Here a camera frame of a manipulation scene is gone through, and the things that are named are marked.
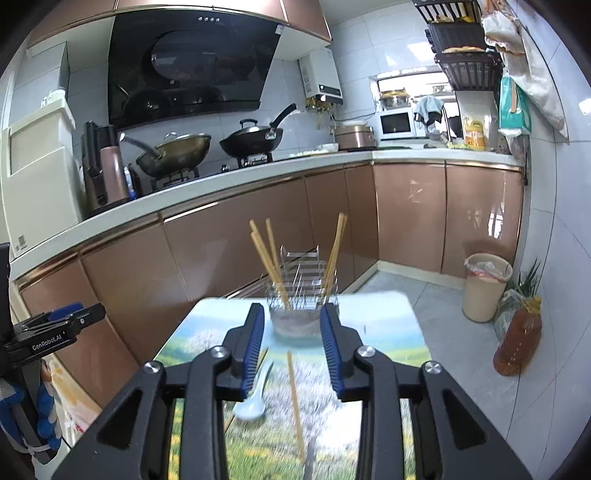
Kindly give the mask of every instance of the gray floor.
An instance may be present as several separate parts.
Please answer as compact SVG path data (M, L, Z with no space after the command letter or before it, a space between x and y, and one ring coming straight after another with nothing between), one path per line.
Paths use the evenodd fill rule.
M507 436L518 377L502 377L492 366L498 341L492 322L475 323L462 313L462 292L412 278L377 272L360 293L405 293L423 331L431 357L470 395L503 437Z

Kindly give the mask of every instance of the yellow bottle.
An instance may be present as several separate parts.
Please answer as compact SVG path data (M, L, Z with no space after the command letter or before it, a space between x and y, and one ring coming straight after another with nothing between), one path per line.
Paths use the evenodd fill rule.
M471 150L484 150L484 128L478 120L466 120L464 127L464 142Z

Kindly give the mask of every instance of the range hood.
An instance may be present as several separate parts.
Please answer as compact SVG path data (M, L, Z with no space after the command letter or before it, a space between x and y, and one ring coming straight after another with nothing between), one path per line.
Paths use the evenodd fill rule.
M117 15L109 48L109 122L127 128L258 109L281 32L276 21L212 10Z

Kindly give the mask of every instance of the black wire basket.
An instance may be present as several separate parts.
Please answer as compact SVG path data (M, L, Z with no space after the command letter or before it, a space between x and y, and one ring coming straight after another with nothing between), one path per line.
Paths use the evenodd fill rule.
M488 48L484 41L484 29L479 23L431 23L428 32L430 35L427 35L427 39L431 37L429 43L435 48L435 53L443 53L452 47Z
M437 53L439 64L455 91L499 89L502 60L497 52Z
M480 5L475 0L413 0L413 4L427 23L436 22L438 15L449 17L454 22L469 17L473 22L480 23L482 16Z

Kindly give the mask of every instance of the white spoon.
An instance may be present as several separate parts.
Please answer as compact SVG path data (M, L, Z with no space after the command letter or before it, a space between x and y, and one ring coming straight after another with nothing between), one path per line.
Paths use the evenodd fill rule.
M266 362L259 371L256 387L252 395L241 403L234 405L232 412L234 415L244 421L256 420L265 413L265 403L262 400L262 391L265 388L265 379L269 374L269 370L273 366L273 362Z

